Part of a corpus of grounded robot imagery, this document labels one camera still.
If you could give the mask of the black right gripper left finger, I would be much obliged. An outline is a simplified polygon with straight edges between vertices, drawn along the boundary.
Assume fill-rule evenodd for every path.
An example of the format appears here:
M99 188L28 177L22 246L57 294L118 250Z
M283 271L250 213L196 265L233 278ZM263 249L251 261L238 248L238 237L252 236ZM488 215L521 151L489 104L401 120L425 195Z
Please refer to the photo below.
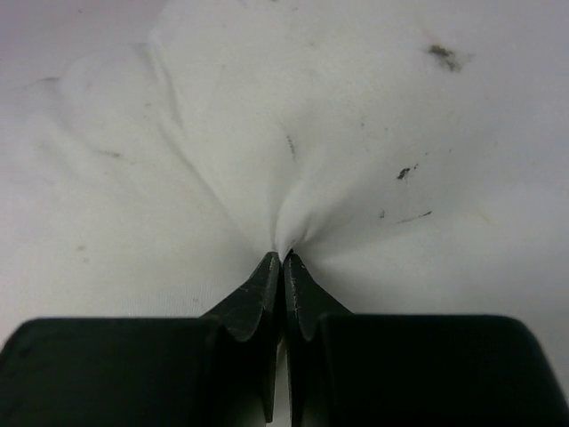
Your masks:
M35 318L1 353L4 426L264 426L280 261L197 318Z

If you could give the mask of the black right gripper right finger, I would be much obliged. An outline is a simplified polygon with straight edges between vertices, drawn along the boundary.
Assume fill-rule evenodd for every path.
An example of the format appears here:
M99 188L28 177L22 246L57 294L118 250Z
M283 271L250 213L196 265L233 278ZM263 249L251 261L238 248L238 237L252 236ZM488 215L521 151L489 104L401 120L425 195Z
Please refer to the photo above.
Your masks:
M295 426L565 426L540 343L495 315L356 314L283 264Z

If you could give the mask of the white pillow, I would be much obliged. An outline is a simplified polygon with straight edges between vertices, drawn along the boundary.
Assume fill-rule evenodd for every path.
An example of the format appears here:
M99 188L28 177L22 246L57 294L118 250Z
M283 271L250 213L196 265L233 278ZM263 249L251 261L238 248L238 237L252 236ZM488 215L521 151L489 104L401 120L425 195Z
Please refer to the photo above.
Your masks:
M363 311L563 322L567 2L173 1L2 96L3 332L291 249Z

